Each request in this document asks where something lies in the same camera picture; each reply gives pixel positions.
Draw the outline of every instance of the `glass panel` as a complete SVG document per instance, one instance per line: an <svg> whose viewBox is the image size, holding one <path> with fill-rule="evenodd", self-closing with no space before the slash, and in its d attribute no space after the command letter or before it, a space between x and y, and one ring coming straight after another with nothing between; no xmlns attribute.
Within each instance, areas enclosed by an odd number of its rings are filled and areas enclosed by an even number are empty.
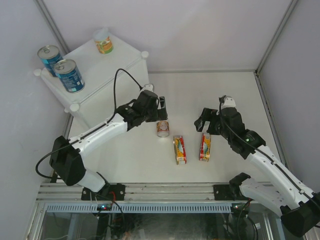
<svg viewBox="0 0 320 240"><path fill-rule="evenodd" d="M238 235L241 240L268 240L270 235L274 240L303 239L282 229L279 220L254 208L239 223L233 213L125 213L124 225L118 213L47 212L39 240L238 240Z"/></svg>

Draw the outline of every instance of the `can lid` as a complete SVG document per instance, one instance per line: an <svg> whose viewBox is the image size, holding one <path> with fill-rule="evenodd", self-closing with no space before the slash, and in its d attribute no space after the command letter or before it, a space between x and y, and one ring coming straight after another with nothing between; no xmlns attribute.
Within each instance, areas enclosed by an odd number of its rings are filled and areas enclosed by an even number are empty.
<svg viewBox="0 0 320 240"><path fill-rule="evenodd" d="M59 54L59 48L54 45L47 45L39 49L38 56L41 59L52 59Z"/></svg>
<svg viewBox="0 0 320 240"><path fill-rule="evenodd" d="M64 60L58 61L53 68L55 73L57 74L68 74L72 70L74 70L76 66L77 65L75 61L71 59L64 59Z"/></svg>
<svg viewBox="0 0 320 240"><path fill-rule="evenodd" d="M107 37L109 37L109 29L107 27L99 29L93 33L93 39L95 41L104 41Z"/></svg>

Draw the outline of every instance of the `blue can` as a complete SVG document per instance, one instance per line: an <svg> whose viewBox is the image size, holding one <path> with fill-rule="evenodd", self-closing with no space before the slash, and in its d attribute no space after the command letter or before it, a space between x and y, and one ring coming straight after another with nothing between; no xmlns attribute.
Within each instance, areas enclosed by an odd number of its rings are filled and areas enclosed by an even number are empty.
<svg viewBox="0 0 320 240"><path fill-rule="evenodd" d="M69 93L77 93L84 89L85 83L77 68L76 62L64 59L54 65L54 72Z"/></svg>
<svg viewBox="0 0 320 240"><path fill-rule="evenodd" d="M43 62L45 68L53 77L57 77L54 71L54 66L57 62L61 61L63 58L60 55L59 48L54 45L44 46L39 49L38 57Z"/></svg>

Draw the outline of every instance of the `red and yellow package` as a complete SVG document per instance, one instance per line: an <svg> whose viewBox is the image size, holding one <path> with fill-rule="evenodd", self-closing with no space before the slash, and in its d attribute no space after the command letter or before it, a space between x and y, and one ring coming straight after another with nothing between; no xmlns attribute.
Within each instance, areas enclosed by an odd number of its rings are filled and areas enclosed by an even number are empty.
<svg viewBox="0 0 320 240"><path fill-rule="evenodd" d="M176 164L177 165L186 164L187 155L186 155L184 138L180 135L173 136L173 146L174 146Z"/></svg>
<svg viewBox="0 0 320 240"><path fill-rule="evenodd" d="M211 145L211 135L209 133L202 133L201 144L200 144L200 156L199 156L200 161L209 162L210 145Z"/></svg>

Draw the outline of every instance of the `white plastic storage cube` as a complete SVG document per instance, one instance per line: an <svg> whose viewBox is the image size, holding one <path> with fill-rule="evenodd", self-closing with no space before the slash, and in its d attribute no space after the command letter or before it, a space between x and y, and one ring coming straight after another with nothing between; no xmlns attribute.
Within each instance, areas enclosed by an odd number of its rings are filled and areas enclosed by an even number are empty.
<svg viewBox="0 0 320 240"><path fill-rule="evenodd" d="M53 94L85 128L92 128L110 117L114 111L113 82L115 73L127 70L141 86L149 83L146 58L148 52L140 52L116 36L110 34L112 52L99 53L93 39L68 53L63 58L76 62L84 88L76 93L67 92L57 77L52 77L44 68L41 78ZM125 72L120 71L116 79L117 107L136 99L139 87Z"/></svg>

